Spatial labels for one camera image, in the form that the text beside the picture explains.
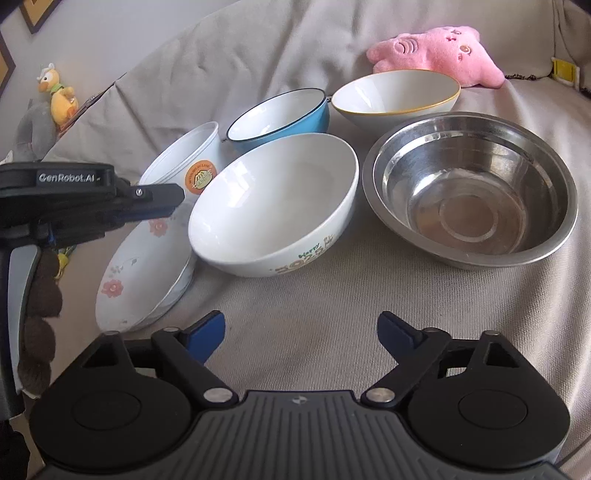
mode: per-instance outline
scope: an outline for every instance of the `label on container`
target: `label on container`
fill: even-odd
[[[185,175],[187,190],[195,195],[201,195],[202,191],[217,175],[216,167],[209,160],[199,160],[191,165]]]

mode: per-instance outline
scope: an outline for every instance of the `picture frame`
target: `picture frame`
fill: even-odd
[[[60,2],[61,0],[23,0],[21,2],[22,16],[32,34],[39,31]]]
[[[8,51],[6,42],[2,38],[2,35],[0,35],[0,97],[6,88],[6,84],[8,83],[12,72],[14,72],[14,69],[14,60]]]

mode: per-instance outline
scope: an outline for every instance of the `stainless steel bowl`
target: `stainless steel bowl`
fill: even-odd
[[[556,152],[526,129],[479,113],[401,124],[372,147],[362,181],[383,223],[461,268],[547,257],[577,218],[576,186]]]

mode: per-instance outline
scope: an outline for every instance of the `yellow tag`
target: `yellow tag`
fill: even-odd
[[[579,79],[581,69],[574,63],[552,57],[552,77],[560,83],[574,87],[579,90]]]

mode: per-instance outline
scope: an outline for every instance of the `flower pattern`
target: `flower pattern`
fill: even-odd
[[[118,297],[123,292],[123,284],[121,280],[109,280],[103,283],[103,289],[100,292],[107,295],[110,299]]]
[[[149,220],[148,223],[150,224],[150,233],[152,235],[166,235],[166,230],[168,229],[168,224],[166,223],[166,220],[164,220],[163,218],[156,218],[155,220]]]

